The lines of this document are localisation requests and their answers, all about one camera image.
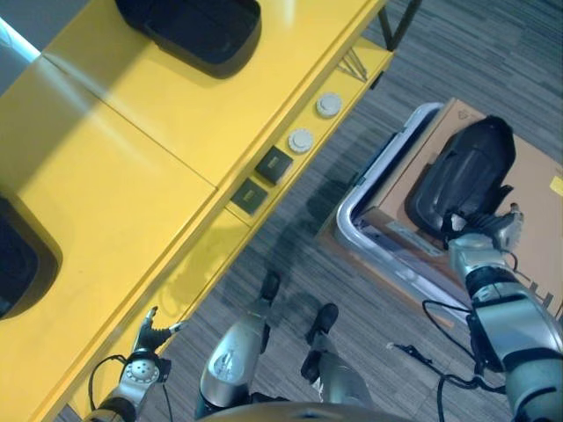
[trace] yellow shelf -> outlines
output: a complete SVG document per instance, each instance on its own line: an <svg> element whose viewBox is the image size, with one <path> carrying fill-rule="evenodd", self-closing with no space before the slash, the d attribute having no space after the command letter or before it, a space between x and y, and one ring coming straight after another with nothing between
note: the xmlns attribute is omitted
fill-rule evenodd
<svg viewBox="0 0 563 422"><path fill-rule="evenodd" d="M39 303L0 321L1 420L52 420L117 338L128 351L122 333L192 248L218 267L168 318L195 309L368 88L335 67L385 3L263 0L258 48L225 80L158 49L114 0L91 0L43 51L0 98L0 188L58 243L62 268ZM356 52L370 80L392 57L365 40ZM313 112L321 85L345 99L334 119ZM295 125L314 132L313 150L253 218L224 211ZM218 252L198 249L212 222L237 228Z"/></svg>

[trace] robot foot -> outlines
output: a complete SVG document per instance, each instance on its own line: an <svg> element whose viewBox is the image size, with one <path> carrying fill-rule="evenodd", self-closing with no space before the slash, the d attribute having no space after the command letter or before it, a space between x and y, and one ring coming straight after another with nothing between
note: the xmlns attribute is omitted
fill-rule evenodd
<svg viewBox="0 0 563 422"><path fill-rule="evenodd" d="M338 319L338 306L334 303L327 303L323 306L317 313L315 322L309 329L309 332L305 335L307 344L312 346L313 340L315 339L315 334L318 332L323 332L328 334L330 329L333 327L334 323Z"/></svg>
<svg viewBox="0 0 563 422"><path fill-rule="evenodd" d="M266 278L262 282L262 289L260 290L260 299L268 301L270 306L280 289L280 275L274 271L268 271Z"/></svg>

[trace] white knob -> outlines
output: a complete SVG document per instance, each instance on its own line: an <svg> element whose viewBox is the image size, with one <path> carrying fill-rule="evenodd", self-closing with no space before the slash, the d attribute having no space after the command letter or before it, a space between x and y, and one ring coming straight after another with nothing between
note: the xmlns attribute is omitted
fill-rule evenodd
<svg viewBox="0 0 563 422"><path fill-rule="evenodd" d="M327 92L317 100L317 111L325 119L330 119L340 112L342 99L334 92Z"/></svg>
<svg viewBox="0 0 563 422"><path fill-rule="evenodd" d="M307 129L296 129L289 134L288 141L292 151L303 154L313 146L313 134Z"/></svg>

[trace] wire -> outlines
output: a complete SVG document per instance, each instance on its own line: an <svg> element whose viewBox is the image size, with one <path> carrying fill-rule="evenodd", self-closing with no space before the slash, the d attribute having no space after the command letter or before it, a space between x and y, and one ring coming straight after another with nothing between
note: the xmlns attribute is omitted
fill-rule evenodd
<svg viewBox="0 0 563 422"><path fill-rule="evenodd" d="M92 411L96 410L96 404L94 404L94 398L93 398L93 396L94 396L94 393L93 393L93 390L94 390L94 388L93 388L94 374L96 374L96 371L98 370L98 368L103 363L105 363L109 360L118 360L123 365L125 365L125 363L127 362L127 359L125 359L125 356L123 356L122 354L112 354L111 356L106 357L105 359L101 360L100 362L98 362L96 364L94 369L91 371L90 378L88 379L88 398L90 399L90 409Z"/></svg>
<svg viewBox="0 0 563 422"><path fill-rule="evenodd" d="M512 251L509 251L508 249L501 249L501 252L507 253L512 257L512 259L514 260L514 266L512 267L512 271L516 273L516 271L518 270L518 257L516 256L516 254Z"/></svg>
<svg viewBox="0 0 563 422"><path fill-rule="evenodd" d="M446 381L451 382L452 378L456 378L459 381L463 382L463 385L454 384L457 387L459 387L460 389L476 389L479 386L475 382L475 378L473 378L471 381L466 381L466 380L459 378L457 375L453 375L453 374L442 375L440 377L440 381L438 382L438 390L436 391L436 402L437 402L437 405L438 405L438 419L439 419L440 422L445 422L445 418L443 416L443 400L442 400L443 386L446 383Z"/></svg>
<svg viewBox="0 0 563 422"><path fill-rule="evenodd" d="M170 398L168 397L168 390L164 384L162 384L162 391L165 393L166 406L168 406L168 417L170 418L170 422L174 422L174 418L172 417L172 407L170 406Z"/></svg>
<svg viewBox="0 0 563 422"><path fill-rule="evenodd" d="M436 327L449 341L451 341L454 345L456 345L457 347L459 347L461 350L463 350L465 352L465 354L467 354L467 356L469 356L470 358L472 358L472 360L474 362L477 361L477 359L475 358L475 355L473 355L473 353L471 353L465 346L463 346L461 343L459 343L457 340L455 340L453 337L451 337L432 317L432 315L430 315L430 312L428 312L428 308L427 308L427 304L428 303L432 303L434 305L438 305L438 306L442 306L443 308L448 308L448 309L453 309L453 310L458 310L460 312L465 312L465 313L471 313L468 309L465 308L459 308L457 306L451 306L447 303L442 303L442 302L438 302L438 301L431 301L429 299L427 299L426 301L422 301L422 309L424 310L424 313L426 314L426 316L428 317L428 319L430 320L430 322L434 325L434 327Z"/></svg>

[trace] robot leg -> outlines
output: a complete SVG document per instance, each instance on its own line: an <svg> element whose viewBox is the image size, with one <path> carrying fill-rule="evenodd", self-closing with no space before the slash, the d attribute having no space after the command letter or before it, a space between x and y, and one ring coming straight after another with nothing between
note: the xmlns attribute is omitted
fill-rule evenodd
<svg viewBox="0 0 563 422"><path fill-rule="evenodd" d="M256 364L269 338L267 317L279 286L279 276L268 273L260 297L229 328L211 354L201 375L196 419L250 401Z"/></svg>
<svg viewBox="0 0 563 422"><path fill-rule="evenodd" d="M328 338L338 317L338 308L328 303L321 308L307 334L311 350L301 368L301 375L311 384L319 382L319 394L325 403L352 404L374 409L363 378L343 360Z"/></svg>

